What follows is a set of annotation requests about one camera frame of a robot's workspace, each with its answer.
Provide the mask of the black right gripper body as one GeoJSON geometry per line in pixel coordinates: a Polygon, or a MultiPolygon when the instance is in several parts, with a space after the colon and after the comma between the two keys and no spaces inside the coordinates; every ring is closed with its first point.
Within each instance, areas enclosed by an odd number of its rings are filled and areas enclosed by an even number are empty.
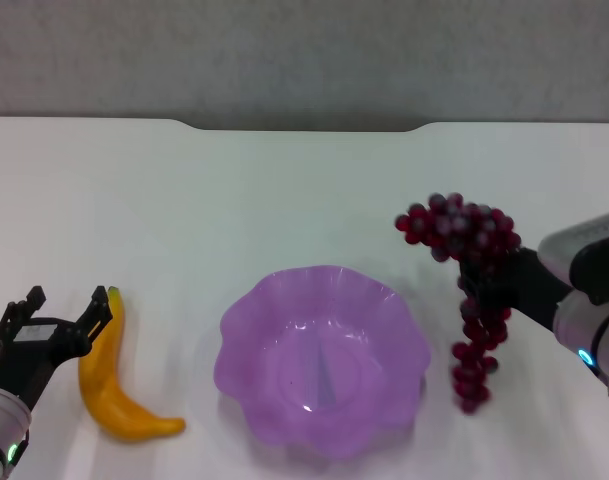
{"type": "Polygon", "coordinates": [[[548,331],[553,330],[558,304],[571,291],[528,248],[508,253],[495,263],[464,261],[460,277],[464,292],[473,297],[481,313],[514,309],[548,331]]]}

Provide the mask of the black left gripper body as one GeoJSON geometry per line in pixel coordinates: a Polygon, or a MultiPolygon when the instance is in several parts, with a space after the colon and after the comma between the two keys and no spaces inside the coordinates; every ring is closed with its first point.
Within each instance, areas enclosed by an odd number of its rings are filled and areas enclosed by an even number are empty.
{"type": "Polygon", "coordinates": [[[37,326],[53,326],[55,330],[46,340],[18,341],[19,335],[11,338],[10,328],[0,326],[0,390],[18,397],[28,409],[38,403],[62,363],[83,357],[92,349],[88,334],[70,322],[37,326]]]}

